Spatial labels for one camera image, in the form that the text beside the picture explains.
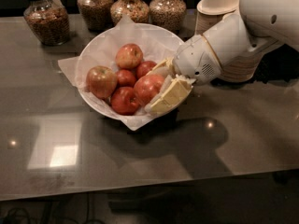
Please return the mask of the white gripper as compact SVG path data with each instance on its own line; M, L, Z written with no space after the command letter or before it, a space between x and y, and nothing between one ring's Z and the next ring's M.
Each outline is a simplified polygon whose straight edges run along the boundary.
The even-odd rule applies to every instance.
M173 77L174 66L183 76ZM206 84L220 74L220 62L208 41L195 35L178 47L173 63L172 58L166 58L148 72L148 75L161 75L166 79L160 92L145 106L145 111L153 116L164 115L188 97L195 80L198 84Z

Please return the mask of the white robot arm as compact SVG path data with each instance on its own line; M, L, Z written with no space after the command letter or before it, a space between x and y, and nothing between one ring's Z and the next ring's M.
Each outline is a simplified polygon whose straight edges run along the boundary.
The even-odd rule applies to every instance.
M283 44L299 50L299 0L239 0L238 11L178 47L170 75L145 110L163 115L186 99L194 82L208 83L238 59Z

